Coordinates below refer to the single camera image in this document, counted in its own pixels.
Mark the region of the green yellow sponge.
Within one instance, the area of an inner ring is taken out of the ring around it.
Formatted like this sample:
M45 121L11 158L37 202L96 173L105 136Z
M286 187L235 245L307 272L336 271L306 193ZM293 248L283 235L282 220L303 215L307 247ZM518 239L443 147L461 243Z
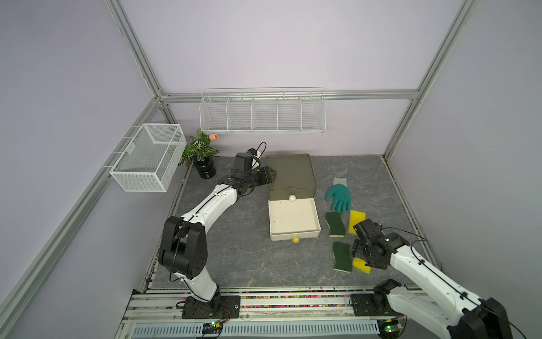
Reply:
M334 269L339 272L352 272L352 258L350 247L343 242L333 242Z

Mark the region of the olive three-drawer storage box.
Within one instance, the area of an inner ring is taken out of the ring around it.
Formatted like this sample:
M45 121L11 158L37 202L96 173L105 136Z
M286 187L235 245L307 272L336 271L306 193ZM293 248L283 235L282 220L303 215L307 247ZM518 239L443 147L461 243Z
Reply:
M313 199L316 196L316 179L309 154L270 155L266 165L276 172L268 185L268 200Z

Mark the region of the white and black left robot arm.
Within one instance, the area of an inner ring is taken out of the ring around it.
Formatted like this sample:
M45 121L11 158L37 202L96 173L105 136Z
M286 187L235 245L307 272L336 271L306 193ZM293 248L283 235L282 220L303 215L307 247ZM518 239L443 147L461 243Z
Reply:
M272 183L276 177L273 169L262 165L261 156L262 152L253 148L237 153L230 172L202 202L183 216L165 221L159 264L186 285L196 302L215 305L220 300L219 287L206 268L210 228L238 198L249 195L257 186Z

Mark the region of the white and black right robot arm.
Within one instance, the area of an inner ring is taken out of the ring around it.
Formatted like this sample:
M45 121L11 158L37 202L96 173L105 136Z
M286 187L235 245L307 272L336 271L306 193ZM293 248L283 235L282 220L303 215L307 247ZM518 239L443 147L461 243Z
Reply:
M371 268L395 268L430 297L425 300L389 279L373 289L371 306L377 314L406 316L439 338L512 338L512 325L500 302L463 288L398 234L355 240L352 254Z

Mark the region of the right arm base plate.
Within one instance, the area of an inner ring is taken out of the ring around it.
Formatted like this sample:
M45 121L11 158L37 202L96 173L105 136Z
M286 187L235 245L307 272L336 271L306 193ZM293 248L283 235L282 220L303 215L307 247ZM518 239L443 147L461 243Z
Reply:
M352 294L349 301L354 316L386 316L396 317L400 313L392 310L388 301L381 295L372 293Z

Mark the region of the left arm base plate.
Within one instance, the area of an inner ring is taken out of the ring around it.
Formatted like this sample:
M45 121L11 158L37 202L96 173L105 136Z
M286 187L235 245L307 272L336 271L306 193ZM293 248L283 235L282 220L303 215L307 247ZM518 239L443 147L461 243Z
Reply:
M182 304L182 319L238 319L241 309L238 295L225 295L211 302L188 297Z

